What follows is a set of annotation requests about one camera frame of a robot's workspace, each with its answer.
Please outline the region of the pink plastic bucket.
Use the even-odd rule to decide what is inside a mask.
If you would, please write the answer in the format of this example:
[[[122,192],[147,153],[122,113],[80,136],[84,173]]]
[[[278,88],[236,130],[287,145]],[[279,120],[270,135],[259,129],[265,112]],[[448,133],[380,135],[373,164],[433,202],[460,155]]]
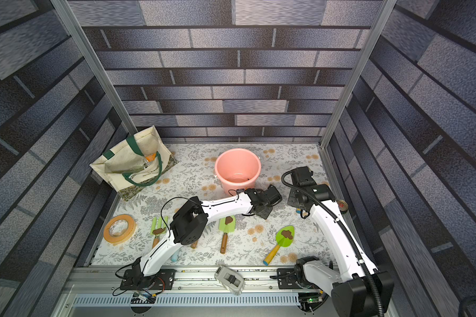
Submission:
[[[261,172],[260,158],[247,149],[230,149],[216,160],[214,171],[225,194],[230,190],[254,188]]]

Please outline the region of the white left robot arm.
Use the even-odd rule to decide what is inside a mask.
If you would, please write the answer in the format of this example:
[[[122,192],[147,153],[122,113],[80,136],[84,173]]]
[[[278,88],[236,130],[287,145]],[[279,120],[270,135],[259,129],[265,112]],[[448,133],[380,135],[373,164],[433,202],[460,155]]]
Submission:
[[[207,224],[238,214],[256,215],[267,219],[273,207],[282,201],[277,188],[270,185],[266,190],[254,188],[239,190],[236,195],[214,201],[201,201],[198,197],[187,198],[184,205],[173,215],[166,235],[146,255],[136,259],[124,272],[121,291],[143,291],[153,285],[157,274],[168,259],[182,246],[197,241]]]

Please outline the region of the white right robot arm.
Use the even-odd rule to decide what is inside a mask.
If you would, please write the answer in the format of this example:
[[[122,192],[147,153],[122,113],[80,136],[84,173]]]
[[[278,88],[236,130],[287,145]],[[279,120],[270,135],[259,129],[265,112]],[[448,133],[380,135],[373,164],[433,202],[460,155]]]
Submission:
[[[384,316],[394,288],[391,274],[379,271],[367,257],[329,186],[317,184],[306,166],[283,174],[287,176],[291,181],[282,183],[290,188],[290,205],[319,227],[338,265],[332,269],[316,257],[300,258],[294,266],[296,283],[328,295],[339,316]]]

